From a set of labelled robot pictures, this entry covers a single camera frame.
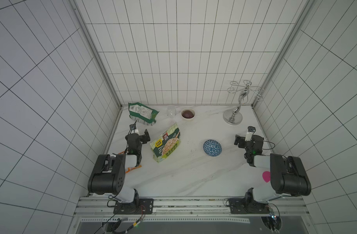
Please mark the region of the green Quaker oats bag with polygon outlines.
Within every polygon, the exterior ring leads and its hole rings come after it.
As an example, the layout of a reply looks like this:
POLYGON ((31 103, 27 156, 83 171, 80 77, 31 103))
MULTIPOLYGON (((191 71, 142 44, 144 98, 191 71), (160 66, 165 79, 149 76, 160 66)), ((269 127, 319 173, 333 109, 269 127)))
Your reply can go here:
POLYGON ((157 163, 165 160, 180 145, 180 135, 178 124, 175 123, 150 144, 153 158, 157 163))

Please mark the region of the blue patterned breakfast bowl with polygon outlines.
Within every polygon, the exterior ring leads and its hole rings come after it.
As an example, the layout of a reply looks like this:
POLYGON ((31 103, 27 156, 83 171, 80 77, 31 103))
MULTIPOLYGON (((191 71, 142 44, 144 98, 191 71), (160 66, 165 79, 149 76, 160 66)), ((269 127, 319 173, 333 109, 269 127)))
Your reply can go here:
POLYGON ((204 142, 203 151, 211 157, 217 157, 222 153, 222 146, 218 141, 209 139, 204 142))

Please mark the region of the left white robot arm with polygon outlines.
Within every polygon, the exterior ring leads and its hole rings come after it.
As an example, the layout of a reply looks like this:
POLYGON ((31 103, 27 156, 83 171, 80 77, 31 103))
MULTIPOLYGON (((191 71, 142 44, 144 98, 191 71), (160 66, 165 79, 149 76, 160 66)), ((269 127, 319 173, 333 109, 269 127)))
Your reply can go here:
POLYGON ((127 147, 123 153, 98 156, 88 181, 88 191, 108 196, 107 207, 113 208, 114 214, 150 215, 154 200, 141 199, 138 191, 125 183, 127 172, 140 166, 142 145, 151 140, 150 135, 147 130, 143 135, 132 130, 125 139, 127 147))

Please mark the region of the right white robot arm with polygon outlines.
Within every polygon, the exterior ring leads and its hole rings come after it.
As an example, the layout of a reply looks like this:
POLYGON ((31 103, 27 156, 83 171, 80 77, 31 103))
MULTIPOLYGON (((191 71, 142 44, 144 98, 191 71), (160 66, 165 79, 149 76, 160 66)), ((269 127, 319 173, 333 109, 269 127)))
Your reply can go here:
POLYGON ((244 157, 251 167, 268 169, 270 181, 250 188, 243 198, 228 199, 232 214, 273 214, 270 202, 281 197, 300 197, 311 194, 312 186, 300 158, 279 154, 264 155, 264 138, 248 132, 236 135, 234 145, 245 149, 244 157))

